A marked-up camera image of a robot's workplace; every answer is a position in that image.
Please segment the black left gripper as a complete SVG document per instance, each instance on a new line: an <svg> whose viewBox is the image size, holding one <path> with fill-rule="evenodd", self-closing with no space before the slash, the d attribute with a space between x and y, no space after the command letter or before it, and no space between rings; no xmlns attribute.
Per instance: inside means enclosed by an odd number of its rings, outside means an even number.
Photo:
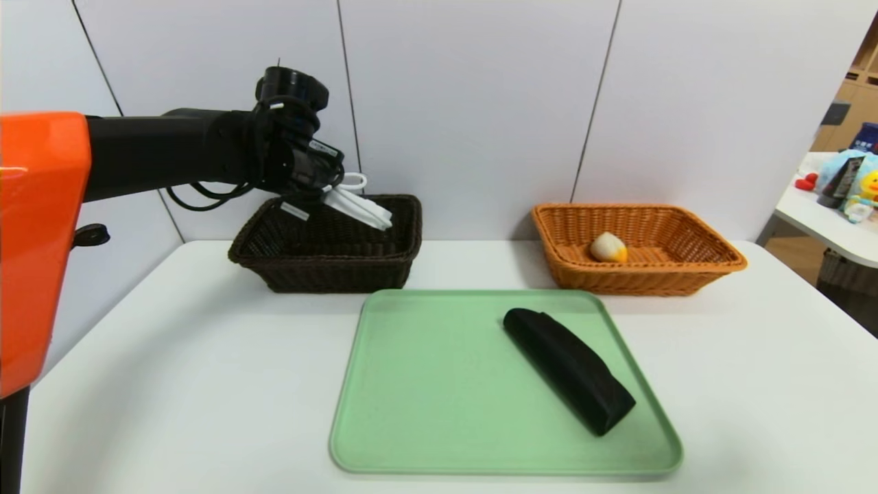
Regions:
<svg viewBox="0 0 878 494"><path fill-rule="evenodd" d="M323 207L323 189L308 187L288 187L276 192L281 203L279 209L307 222Z"/></svg>

